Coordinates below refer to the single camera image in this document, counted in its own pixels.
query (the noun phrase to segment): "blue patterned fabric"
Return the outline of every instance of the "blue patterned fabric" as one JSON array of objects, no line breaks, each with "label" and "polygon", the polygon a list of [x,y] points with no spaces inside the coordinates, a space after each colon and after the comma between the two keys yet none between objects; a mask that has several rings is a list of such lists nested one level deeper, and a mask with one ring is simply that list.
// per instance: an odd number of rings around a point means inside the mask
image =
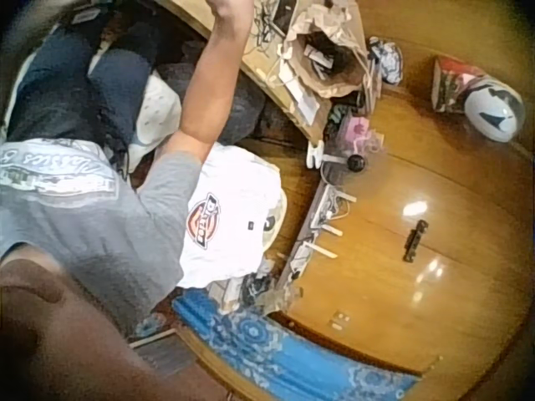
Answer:
[{"label": "blue patterned fabric", "polygon": [[223,317],[204,290],[186,291],[173,308],[217,355],[281,400],[394,401],[418,380],[341,357],[254,312]]}]

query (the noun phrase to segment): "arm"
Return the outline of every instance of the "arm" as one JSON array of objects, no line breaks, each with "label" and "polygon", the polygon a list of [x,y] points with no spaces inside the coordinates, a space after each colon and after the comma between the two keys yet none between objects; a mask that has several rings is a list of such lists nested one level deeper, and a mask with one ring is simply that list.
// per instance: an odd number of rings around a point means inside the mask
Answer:
[{"label": "arm", "polygon": [[216,21],[186,91],[181,126],[164,148],[164,154],[185,151],[201,162],[227,122],[253,15],[253,0],[207,2]]}]

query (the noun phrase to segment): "cardboard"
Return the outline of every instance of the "cardboard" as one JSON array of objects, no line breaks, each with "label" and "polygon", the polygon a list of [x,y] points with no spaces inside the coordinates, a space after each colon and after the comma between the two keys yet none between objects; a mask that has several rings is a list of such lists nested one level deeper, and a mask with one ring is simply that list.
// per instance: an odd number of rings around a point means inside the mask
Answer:
[{"label": "cardboard", "polygon": [[[288,31],[284,52],[292,48],[288,60],[302,82],[324,98],[342,97],[369,85],[368,51],[360,19],[359,6],[354,0],[335,0],[331,8],[320,1],[301,10]],[[306,35],[323,32],[335,45],[347,48],[351,57],[341,66],[342,71],[321,80],[313,69],[312,61],[304,55]]]}]

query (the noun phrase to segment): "white paper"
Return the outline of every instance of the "white paper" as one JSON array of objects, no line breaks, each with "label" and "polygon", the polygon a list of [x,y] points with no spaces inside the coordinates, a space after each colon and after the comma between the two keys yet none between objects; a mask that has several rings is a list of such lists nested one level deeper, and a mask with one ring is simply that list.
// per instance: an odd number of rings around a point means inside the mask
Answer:
[{"label": "white paper", "polygon": [[286,88],[296,100],[305,122],[308,125],[312,125],[319,110],[319,103],[316,98],[305,90],[297,77],[294,78],[292,68],[285,61],[281,61],[278,77],[285,83]]}]

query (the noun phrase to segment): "hand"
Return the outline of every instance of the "hand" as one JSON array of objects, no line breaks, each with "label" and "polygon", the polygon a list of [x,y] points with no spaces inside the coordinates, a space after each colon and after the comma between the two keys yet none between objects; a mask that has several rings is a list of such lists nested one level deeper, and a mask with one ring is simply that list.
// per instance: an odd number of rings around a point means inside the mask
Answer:
[{"label": "hand", "polygon": [[216,18],[250,29],[254,0],[206,0]]}]

